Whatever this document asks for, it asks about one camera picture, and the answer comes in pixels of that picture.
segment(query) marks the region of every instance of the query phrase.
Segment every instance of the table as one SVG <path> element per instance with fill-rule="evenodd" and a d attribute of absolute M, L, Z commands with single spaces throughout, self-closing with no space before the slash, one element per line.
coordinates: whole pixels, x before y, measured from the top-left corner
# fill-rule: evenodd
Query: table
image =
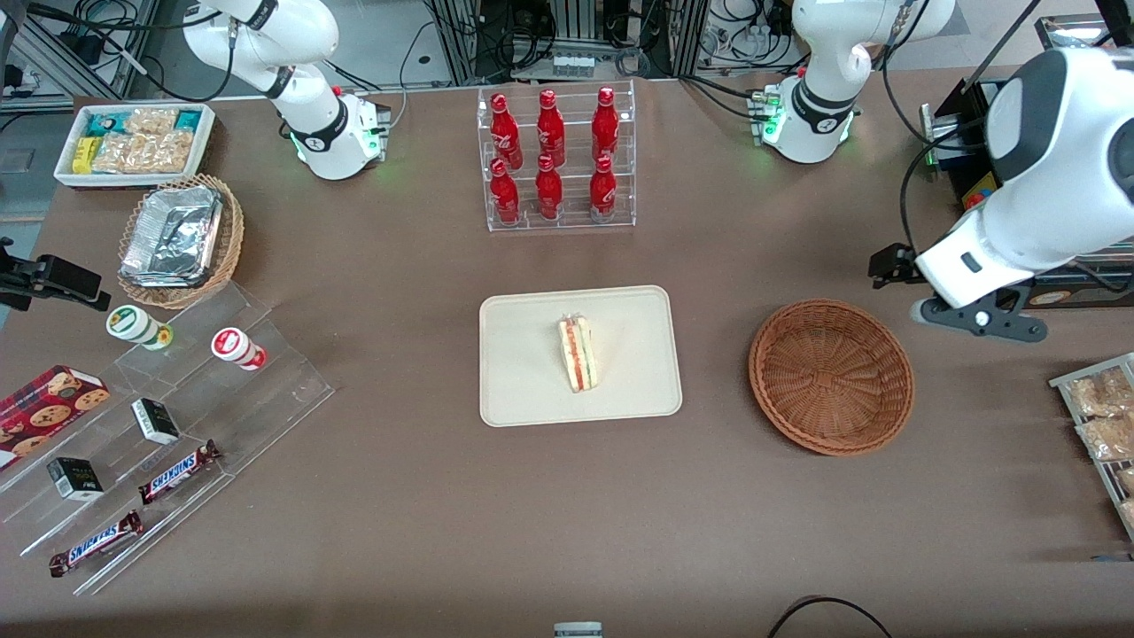
<path fill-rule="evenodd" d="M 913 112 L 958 75 L 892 79 Z M 5 551 L 3 636 L 549 636 L 600 620 L 613 638 L 739 637 L 806 594 L 900 636 L 1128 633 L 1134 569 L 1084 562 L 1125 547 L 1122 528 L 1046 381 L 1132 350 L 1131 313 L 1049 312 L 1051 337 L 1019 347 L 912 324 L 925 287 L 872 290 L 916 150 L 879 78 L 819 165 L 754 148 L 676 82 L 637 91 L 638 226 L 569 237 L 485 230 L 473 90 L 413 94 L 389 160 L 341 182 L 296 161 L 266 101 L 217 102 L 209 170 L 247 216 L 236 279 L 340 390 L 98 596 Z M 116 290 L 137 197 L 59 188 L 36 254 Z M 913 184 L 922 243 L 956 218 L 950 199 L 945 180 Z M 672 299 L 676 416 L 480 422 L 485 297 L 638 283 Z M 814 296 L 866 308 L 908 351 L 916 406 L 881 452 L 801 450 L 748 389 L 761 323 Z M 0 392 L 57 363 L 102 369 L 126 348 L 102 321 L 52 300 L 14 313 Z M 781 636 L 806 629 L 869 626 L 811 607 Z"/>

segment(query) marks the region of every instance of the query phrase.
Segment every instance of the clear acrylic shelf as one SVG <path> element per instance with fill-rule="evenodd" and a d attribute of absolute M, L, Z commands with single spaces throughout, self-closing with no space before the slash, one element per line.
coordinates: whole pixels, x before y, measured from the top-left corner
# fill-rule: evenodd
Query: clear acrylic shelf
<path fill-rule="evenodd" d="M 168 349 L 134 347 L 104 371 L 100 377 L 112 394 L 103 408 L 2 476 L 2 527 L 20 555 L 41 562 L 46 578 L 52 555 L 137 510 L 145 527 L 142 536 L 86 559 L 60 579 L 75 587 L 76 595 L 100 590 L 330 398 L 335 391 L 287 343 L 268 312 L 230 282 L 171 318 L 174 343 Z M 228 326 L 243 330 L 268 351 L 263 368 L 249 373 L 212 356 L 210 340 Z M 142 436 L 130 410 L 142 397 L 169 409 L 181 432 L 176 444 L 158 445 Z M 223 457 L 143 507 L 138 486 L 210 439 Z M 104 494 L 87 503 L 61 499 L 45 468 L 54 457 L 91 461 Z"/>
<path fill-rule="evenodd" d="M 591 176 L 594 159 L 591 155 L 591 118 L 598 105 L 599 88 L 615 90 L 615 109 L 618 111 L 618 150 L 611 158 L 612 171 L 618 179 L 615 192 L 615 212 L 610 221 L 595 223 L 591 219 Z M 632 82 L 585 82 L 556 84 L 556 101 L 564 116 L 567 131 L 567 162 L 559 167 L 564 182 L 564 211 L 556 221 L 540 215 L 535 194 L 536 158 L 540 143 L 535 122 L 540 117 L 540 86 L 511 84 L 481 88 L 477 95 L 476 131 L 480 139 L 481 180 L 484 182 L 484 210 L 489 230 L 556 230 L 566 228 L 609 228 L 634 226 L 637 221 L 636 197 L 636 130 L 635 96 Z M 492 110 L 489 97 L 503 93 L 508 97 L 508 109 L 519 125 L 519 147 L 524 152 L 524 164 L 511 172 L 519 188 L 521 220 L 516 226 L 505 226 L 496 214 L 489 182 L 492 173 L 489 162 L 496 156 L 492 145 Z"/>

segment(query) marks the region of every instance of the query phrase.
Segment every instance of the brown wicker basket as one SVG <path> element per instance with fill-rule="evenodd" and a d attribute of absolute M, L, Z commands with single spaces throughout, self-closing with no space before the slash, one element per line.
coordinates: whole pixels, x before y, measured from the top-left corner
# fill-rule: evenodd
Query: brown wicker basket
<path fill-rule="evenodd" d="M 914 405 L 913 372 L 898 340 L 863 309 L 827 298 L 768 318 L 748 352 L 748 381 L 785 436 L 832 457 L 882 448 Z"/>
<path fill-rule="evenodd" d="M 225 197 L 225 207 L 220 213 L 221 226 L 217 232 L 217 246 L 213 248 L 213 263 L 215 264 L 213 272 L 209 280 L 198 288 L 143 288 L 126 282 L 119 275 L 118 282 L 126 290 L 126 296 L 138 303 L 156 305 L 167 309 L 181 309 L 219 290 L 232 278 L 236 262 L 240 258 L 240 241 L 244 240 L 244 212 L 240 210 L 240 202 L 236 201 L 232 190 L 223 181 L 209 175 L 195 175 L 188 179 L 162 184 L 158 188 L 188 188 L 191 186 L 209 186 L 215 188 Z M 139 201 L 134 206 L 134 214 L 126 222 L 126 231 L 122 233 L 122 240 L 118 244 L 119 258 L 126 256 L 126 248 L 130 245 L 134 224 L 137 223 L 141 211 L 142 202 Z"/>

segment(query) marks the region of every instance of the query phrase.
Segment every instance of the red bottle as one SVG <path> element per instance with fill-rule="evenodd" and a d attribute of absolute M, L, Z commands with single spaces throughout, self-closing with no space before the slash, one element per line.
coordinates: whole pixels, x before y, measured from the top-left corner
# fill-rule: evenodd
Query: red bottle
<path fill-rule="evenodd" d="M 540 155 L 540 173 L 535 176 L 535 192 L 540 196 L 540 214 L 548 221 L 559 219 L 564 210 L 564 181 L 556 171 L 551 155 Z"/>
<path fill-rule="evenodd" d="M 500 158 L 492 158 L 489 164 L 492 169 L 492 181 L 489 189 L 492 190 L 492 201 L 496 204 L 497 215 L 500 223 L 515 226 L 519 223 L 519 190 L 516 189 L 516 181 L 508 175 L 508 167 Z"/>
<path fill-rule="evenodd" d="M 609 86 L 599 88 L 599 108 L 591 120 L 591 154 L 595 161 L 602 153 L 615 156 L 618 150 L 618 111 L 615 110 L 615 90 Z"/>
<path fill-rule="evenodd" d="M 519 170 L 524 165 L 524 152 L 519 150 L 519 126 L 508 112 L 508 99 L 501 93 L 492 95 L 492 145 L 497 156 L 503 158 L 508 167 Z"/>
<path fill-rule="evenodd" d="M 535 122 L 540 134 L 540 152 L 551 155 L 557 167 L 567 161 L 567 134 L 564 130 L 564 116 L 556 105 L 556 92 L 547 88 L 540 91 L 540 119 Z"/>
<path fill-rule="evenodd" d="M 594 162 L 591 176 L 591 219 L 606 223 L 615 215 L 615 188 L 618 180 L 610 172 L 610 155 L 603 154 Z"/>

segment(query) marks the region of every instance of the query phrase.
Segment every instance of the snack box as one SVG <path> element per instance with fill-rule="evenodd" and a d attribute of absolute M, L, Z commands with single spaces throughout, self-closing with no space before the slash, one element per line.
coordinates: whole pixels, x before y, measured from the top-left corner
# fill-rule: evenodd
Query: snack box
<path fill-rule="evenodd" d="M 86 136 L 87 126 L 92 117 L 100 114 L 119 113 L 135 108 L 149 109 L 177 109 L 179 111 L 201 111 L 201 120 L 193 134 L 193 145 L 189 146 L 189 158 L 185 161 L 185 170 L 180 172 L 152 172 L 141 175 L 105 175 L 105 173 L 77 173 L 71 170 L 71 160 L 75 159 L 75 150 L 78 141 Z M 205 104 L 189 104 L 186 102 L 139 102 L 134 104 L 99 104 L 83 107 L 75 113 L 75 121 L 71 122 L 70 133 L 67 134 L 67 142 L 59 153 L 59 161 L 56 162 L 56 179 L 73 188 L 128 188 L 132 186 L 155 186 L 175 179 L 187 179 L 197 173 L 201 160 L 205 154 L 205 146 L 209 145 L 209 134 L 212 131 L 215 114 Z"/>
<path fill-rule="evenodd" d="M 0 400 L 0 471 L 109 397 L 101 380 L 54 366 L 11 397 Z"/>

